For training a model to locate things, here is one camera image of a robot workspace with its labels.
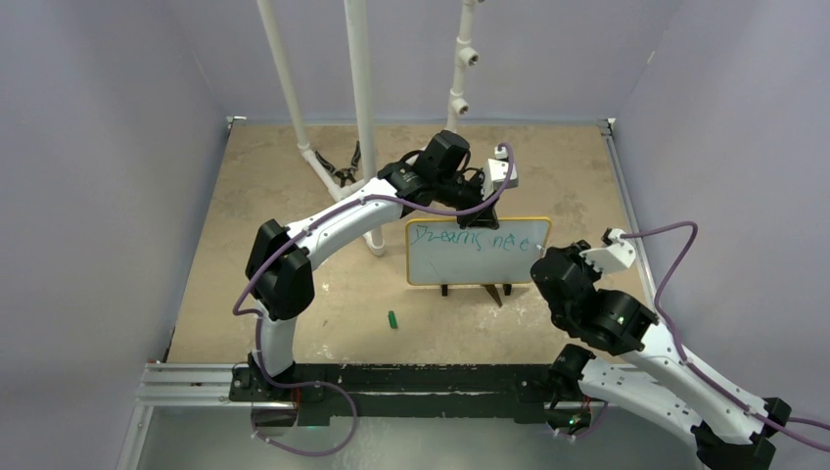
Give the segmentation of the yellow framed whiteboard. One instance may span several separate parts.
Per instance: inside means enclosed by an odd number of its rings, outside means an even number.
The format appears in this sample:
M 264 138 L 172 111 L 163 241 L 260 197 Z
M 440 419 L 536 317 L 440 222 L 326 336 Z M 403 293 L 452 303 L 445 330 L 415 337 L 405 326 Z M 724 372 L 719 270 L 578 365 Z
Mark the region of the yellow framed whiteboard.
M 547 217 L 506 217 L 495 230 L 461 229 L 450 218 L 405 225 L 406 279 L 414 286 L 527 284 L 552 231 Z

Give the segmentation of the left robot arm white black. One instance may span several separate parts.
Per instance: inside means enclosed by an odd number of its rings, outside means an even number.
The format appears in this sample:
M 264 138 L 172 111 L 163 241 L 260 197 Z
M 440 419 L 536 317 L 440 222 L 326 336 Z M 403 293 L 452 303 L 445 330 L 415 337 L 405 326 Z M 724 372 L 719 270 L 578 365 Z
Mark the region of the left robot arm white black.
M 255 300 L 250 310 L 257 317 L 254 388 L 267 400 L 280 400 L 291 390 L 297 318 L 315 297 L 314 271 L 339 249 L 414 211 L 453 217 L 462 229 L 496 228 L 495 204 L 518 172 L 508 144 L 494 153 L 485 166 L 470 168 L 469 142 L 443 130 L 425 149 L 386 164 L 328 209 L 286 226 L 274 219 L 264 222 L 241 295 Z

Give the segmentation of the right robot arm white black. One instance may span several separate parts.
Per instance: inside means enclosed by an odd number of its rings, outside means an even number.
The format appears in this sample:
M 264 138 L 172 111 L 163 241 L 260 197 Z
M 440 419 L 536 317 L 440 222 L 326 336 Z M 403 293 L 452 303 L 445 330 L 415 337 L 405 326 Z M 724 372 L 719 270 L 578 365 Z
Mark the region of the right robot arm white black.
M 635 259 L 633 245 L 615 229 L 600 248 L 583 240 L 550 247 L 531 266 L 553 325 L 572 338 L 549 373 L 552 391 L 636 414 L 693 448 L 709 469 L 769 468 L 776 451 L 771 437 L 791 407 L 742 390 L 682 352 L 666 321 L 632 295 L 596 287 L 602 275 L 626 270 Z

